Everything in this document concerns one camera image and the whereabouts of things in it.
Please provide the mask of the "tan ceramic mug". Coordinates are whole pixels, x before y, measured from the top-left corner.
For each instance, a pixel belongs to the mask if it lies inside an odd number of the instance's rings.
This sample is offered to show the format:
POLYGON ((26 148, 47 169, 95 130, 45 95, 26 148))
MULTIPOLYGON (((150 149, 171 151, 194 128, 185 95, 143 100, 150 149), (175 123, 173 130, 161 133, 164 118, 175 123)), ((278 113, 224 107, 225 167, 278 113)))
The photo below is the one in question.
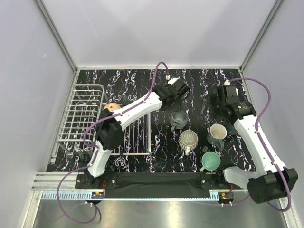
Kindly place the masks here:
POLYGON ((118 103, 115 102, 111 102, 111 103, 107 103, 103 109, 108 109, 110 112, 113 112, 114 110, 120 109, 121 106, 118 103))

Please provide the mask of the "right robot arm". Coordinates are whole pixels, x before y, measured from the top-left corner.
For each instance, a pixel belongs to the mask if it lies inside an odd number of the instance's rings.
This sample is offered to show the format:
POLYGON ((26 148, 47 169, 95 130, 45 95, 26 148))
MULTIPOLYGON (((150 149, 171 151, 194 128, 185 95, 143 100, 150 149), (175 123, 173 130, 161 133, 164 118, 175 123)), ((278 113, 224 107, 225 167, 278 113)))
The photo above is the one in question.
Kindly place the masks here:
POLYGON ((211 96, 211 105, 214 113, 227 120, 240 134, 256 168, 255 172, 237 166, 224 168, 215 177, 216 185, 221 189, 231 184, 237 185, 247 190, 257 204, 286 197, 287 204, 290 205, 291 190, 298 179, 298 173, 294 168, 287 168, 277 156, 259 125, 252 104, 240 101, 235 85, 222 85, 211 96))

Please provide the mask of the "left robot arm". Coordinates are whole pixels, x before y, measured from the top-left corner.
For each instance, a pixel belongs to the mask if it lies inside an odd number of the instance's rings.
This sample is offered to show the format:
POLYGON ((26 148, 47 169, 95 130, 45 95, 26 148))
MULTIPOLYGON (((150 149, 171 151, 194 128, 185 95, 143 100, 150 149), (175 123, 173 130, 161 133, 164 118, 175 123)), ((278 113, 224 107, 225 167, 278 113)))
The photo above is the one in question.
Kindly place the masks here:
POLYGON ((190 88, 179 78, 171 79, 165 85, 156 85, 142 98, 120 109, 104 109, 99 120, 85 132, 84 143, 94 148, 87 165, 89 174, 86 184, 96 189, 102 184, 106 163, 114 149, 124 142, 124 130, 143 116, 157 111, 168 110, 187 97, 190 88))

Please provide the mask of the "grey glazed mug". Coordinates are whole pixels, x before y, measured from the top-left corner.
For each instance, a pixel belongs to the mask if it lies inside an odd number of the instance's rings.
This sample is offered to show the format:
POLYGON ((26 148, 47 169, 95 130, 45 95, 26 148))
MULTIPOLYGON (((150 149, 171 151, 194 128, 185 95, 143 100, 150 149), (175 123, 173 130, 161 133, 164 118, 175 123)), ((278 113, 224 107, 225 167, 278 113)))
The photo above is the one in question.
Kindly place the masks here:
POLYGON ((183 129, 188 122, 188 116, 184 111, 175 111, 170 115, 171 132, 183 129))

